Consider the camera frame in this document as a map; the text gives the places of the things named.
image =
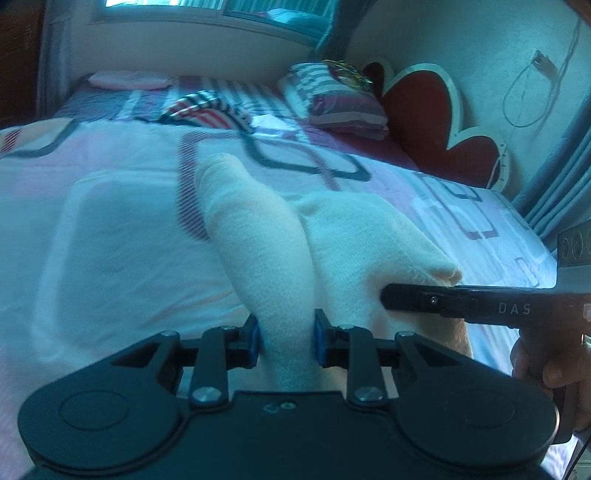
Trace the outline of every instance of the human hand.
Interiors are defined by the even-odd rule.
[[[591,344],[588,338],[580,347],[565,352],[546,364],[543,380],[532,378],[528,370],[530,357],[521,338],[511,351],[512,376],[539,386],[550,398],[552,390],[572,383],[579,384],[579,401],[574,429],[581,431],[591,425]]]

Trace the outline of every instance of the window sill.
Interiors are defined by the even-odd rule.
[[[271,22],[248,20],[244,18],[246,15],[218,15],[217,11],[211,13],[188,14],[186,12],[162,12],[154,11],[142,12],[109,12],[107,8],[99,7],[93,16],[93,20],[89,25],[101,25],[110,23],[138,23],[138,22],[178,22],[191,23],[199,25],[212,25],[215,27],[233,28],[238,30],[249,31],[270,37],[284,38],[296,43],[306,45],[308,47],[315,47],[319,38],[308,35],[290,28],[279,27]]]

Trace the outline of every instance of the stack of pillows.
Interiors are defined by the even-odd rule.
[[[296,64],[279,81],[299,119],[318,128],[383,140],[388,117],[372,87],[354,67],[329,60]]]

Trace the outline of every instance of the bed sheet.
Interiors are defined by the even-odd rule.
[[[299,142],[417,169],[410,157],[390,137],[375,141],[316,128],[296,118],[276,87],[233,80],[181,76],[163,90],[103,90],[83,80],[55,117],[79,121],[135,118],[154,121],[166,106],[183,95],[199,90],[214,90],[228,101],[241,104],[253,116],[274,115],[282,119],[297,127]]]
[[[1,134],[2,480],[30,467],[16,417],[36,388],[162,330],[191,338],[246,319],[194,191],[204,155],[236,155],[279,192],[378,194],[461,266],[465,284],[555,283],[554,258],[490,190],[233,131],[54,119]],[[516,332],[469,326],[469,335],[477,360],[510,372]],[[230,385],[241,375],[232,371]],[[573,448],[553,446],[543,466],[560,478]]]

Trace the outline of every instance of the headboard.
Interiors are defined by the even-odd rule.
[[[388,115],[390,136],[421,171],[503,191],[510,169],[506,143],[485,127],[463,129],[462,97],[442,67],[421,63],[394,75],[378,57],[363,72]]]

